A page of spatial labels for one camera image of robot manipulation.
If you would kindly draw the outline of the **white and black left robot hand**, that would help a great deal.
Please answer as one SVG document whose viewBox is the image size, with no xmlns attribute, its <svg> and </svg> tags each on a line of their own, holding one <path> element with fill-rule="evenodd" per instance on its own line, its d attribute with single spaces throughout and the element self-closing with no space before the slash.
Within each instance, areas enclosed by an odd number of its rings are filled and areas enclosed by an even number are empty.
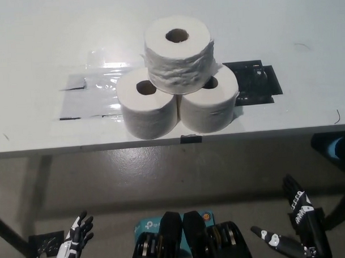
<svg viewBox="0 0 345 258">
<path fill-rule="evenodd" d="M 87 211 L 81 212 L 70 227 L 69 232 L 61 244 L 56 258 L 80 258 L 83 249 L 94 233 L 93 216 L 87 217 Z"/>
</svg>

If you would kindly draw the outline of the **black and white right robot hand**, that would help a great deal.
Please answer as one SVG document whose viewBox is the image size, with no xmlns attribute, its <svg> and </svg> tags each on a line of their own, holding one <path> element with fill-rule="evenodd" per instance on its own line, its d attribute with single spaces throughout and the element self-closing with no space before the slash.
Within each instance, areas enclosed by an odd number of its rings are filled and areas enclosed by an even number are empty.
<svg viewBox="0 0 345 258">
<path fill-rule="evenodd" d="M 274 251 L 289 258 L 332 258 L 331 248 L 323 227 L 324 212 L 315 208 L 308 194 L 291 176 L 283 178 L 285 193 L 292 212 L 288 214 L 290 223 L 299 236 L 296 241 L 284 235 L 252 226 L 251 231 Z"/>
</svg>

